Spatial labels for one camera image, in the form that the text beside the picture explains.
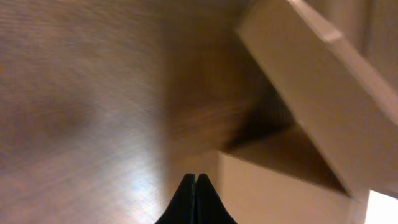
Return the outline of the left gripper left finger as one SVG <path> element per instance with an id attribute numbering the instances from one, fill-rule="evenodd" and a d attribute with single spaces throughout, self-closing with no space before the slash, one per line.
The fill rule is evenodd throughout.
<path id="1" fill-rule="evenodd" d="M 185 174 L 164 213 L 155 224 L 193 224 L 195 211 L 194 174 Z"/>

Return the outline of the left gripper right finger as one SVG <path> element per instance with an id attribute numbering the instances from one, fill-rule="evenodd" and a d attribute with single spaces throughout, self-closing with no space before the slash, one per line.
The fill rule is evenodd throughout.
<path id="1" fill-rule="evenodd" d="M 237 224 L 224 207 L 211 180 L 200 174 L 195 186 L 195 223 Z"/>

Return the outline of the cardboard box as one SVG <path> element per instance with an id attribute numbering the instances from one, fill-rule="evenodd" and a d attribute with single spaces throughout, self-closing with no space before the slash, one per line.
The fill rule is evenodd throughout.
<path id="1" fill-rule="evenodd" d="M 397 92 L 344 33 L 305 1 L 256 1 L 236 33 L 353 204 L 349 223 L 379 223 L 397 182 Z"/>

